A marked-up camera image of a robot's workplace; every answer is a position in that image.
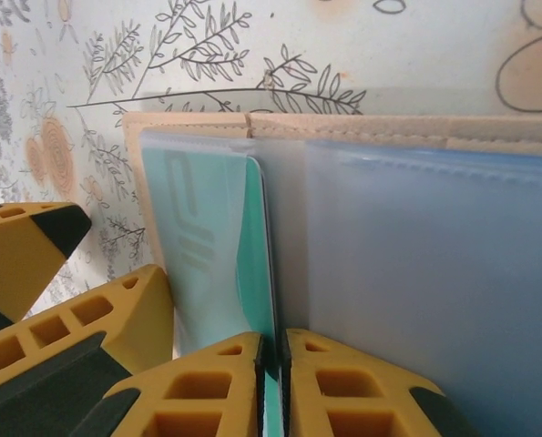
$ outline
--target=wallpaper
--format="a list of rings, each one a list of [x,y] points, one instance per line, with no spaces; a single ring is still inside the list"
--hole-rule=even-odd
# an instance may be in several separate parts
[[[94,223],[33,312],[151,262],[139,110],[542,113],[542,1],[0,0],[0,202]]]

